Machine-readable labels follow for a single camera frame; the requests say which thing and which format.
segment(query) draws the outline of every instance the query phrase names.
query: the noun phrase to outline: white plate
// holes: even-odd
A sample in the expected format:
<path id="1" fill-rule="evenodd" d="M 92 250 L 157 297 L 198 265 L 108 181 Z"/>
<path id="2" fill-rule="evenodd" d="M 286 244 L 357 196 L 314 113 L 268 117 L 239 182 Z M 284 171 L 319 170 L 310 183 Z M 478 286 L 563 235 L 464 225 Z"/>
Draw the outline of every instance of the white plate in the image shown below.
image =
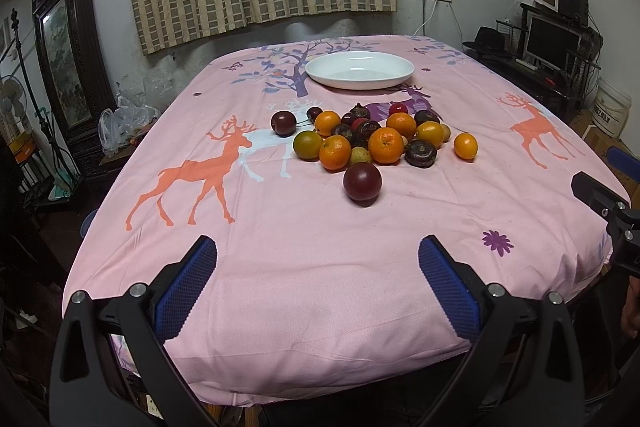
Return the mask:
<path id="1" fill-rule="evenodd" d="M 378 52 L 338 52 L 314 58 L 306 73 L 338 89 L 383 89 L 402 84 L 414 73 L 406 58 Z"/>

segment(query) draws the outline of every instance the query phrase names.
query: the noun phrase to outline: pink tablecloth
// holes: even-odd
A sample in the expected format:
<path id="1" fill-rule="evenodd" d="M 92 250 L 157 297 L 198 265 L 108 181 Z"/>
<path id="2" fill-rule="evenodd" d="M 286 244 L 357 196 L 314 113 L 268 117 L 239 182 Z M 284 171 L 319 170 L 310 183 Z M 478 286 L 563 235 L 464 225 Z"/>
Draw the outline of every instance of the pink tablecloth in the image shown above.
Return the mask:
<path id="1" fill-rule="evenodd" d="M 385 92 L 329 90 L 306 76 L 310 58 L 340 50 L 401 55 L 415 73 Z M 383 123 L 391 101 L 433 107 L 454 135 L 473 133 L 476 160 L 458 159 L 450 142 L 430 169 L 381 167 L 383 191 L 361 208 L 341 173 L 298 160 L 293 138 L 270 129 L 277 110 L 304 120 L 311 105 L 343 114 L 356 102 Z M 430 233 L 514 295 L 575 296 L 610 252 L 604 220 L 572 195 L 580 170 L 624 194 L 558 118 L 433 39 L 244 50 L 204 68 L 131 157 L 82 244 L 65 302 L 80 288 L 103 298 L 150 282 L 208 235 L 218 267 L 165 344 L 193 390 L 233 405 L 331 393 L 468 349 L 418 267 Z"/>

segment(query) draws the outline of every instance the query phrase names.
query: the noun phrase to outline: metal bolt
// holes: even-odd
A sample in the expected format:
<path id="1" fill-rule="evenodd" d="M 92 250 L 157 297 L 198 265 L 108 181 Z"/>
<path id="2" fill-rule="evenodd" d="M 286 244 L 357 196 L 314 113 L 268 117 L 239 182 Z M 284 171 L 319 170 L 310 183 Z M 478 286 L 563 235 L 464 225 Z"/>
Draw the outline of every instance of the metal bolt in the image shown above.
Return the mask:
<path id="1" fill-rule="evenodd" d="M 86 293 L 84 293 L 82 290 L 78 290 L 73 295 L 71 295 L 71 302 L 73 302 L 73 304 L 79 304 L 84 301 L 85 297 Z"/>
<path id="2" fill-rule="evenodd" d="M 129 295 L 132 297 L 142 297 L 146 292 L 146 284 L 142 282 L 135 283 L 131 288 L 129 288 Z"/>
<path id="3" fill-rule="evenodd" d="M 549 300 L 552 304 L 562 304 L 562 296 L 558 292 L 549 293 Z"/>
<path id="4" fill-rule="evenodd" d="M 492 282 L 486 288 L 489 290 L 489 293 L 491 293 L 491 295 L 493 295 L 494 297 L 502 297 L 506 293 L 504 286 L 502 286 L 501 284 L 498 284 L 497 282 Z"/>

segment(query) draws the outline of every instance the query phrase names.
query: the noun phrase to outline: human hand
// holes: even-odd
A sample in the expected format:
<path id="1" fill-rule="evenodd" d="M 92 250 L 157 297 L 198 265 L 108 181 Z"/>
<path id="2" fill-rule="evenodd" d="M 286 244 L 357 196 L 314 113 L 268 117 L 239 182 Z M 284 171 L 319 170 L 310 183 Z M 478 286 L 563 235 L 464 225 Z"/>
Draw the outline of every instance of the human hand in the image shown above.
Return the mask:
<path id="1" fill-rule="evenodd" d="M 626 290 L 626 303 L 622 308 L 620 327 L 626 336 L 632 339 L 640 330 L 640 279 L 629 277 L 629 288 Z"/>

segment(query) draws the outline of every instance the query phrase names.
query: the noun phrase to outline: blue gripper pad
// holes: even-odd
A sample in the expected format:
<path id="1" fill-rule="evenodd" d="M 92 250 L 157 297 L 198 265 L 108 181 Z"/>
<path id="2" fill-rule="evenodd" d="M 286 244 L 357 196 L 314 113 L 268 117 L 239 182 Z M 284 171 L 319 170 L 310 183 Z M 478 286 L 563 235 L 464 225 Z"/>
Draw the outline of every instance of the blue gripper pad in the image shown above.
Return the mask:
<path id="1" fill-rule="evenodd" d="M 160 343 L 177 337 L 216 268 L 218 250 L 215 242 L 202 236 L 177 263 L 177 274 L 154 306 L 154 333 Z"/>
<path id="2" fill-rule="evenodd" d="M 425 237 L 420 242 L 420 270 L 457 336 L 474 343 L 482 327 L 480 306 L 455 270 L 455 261 L 432 237 Z"/>

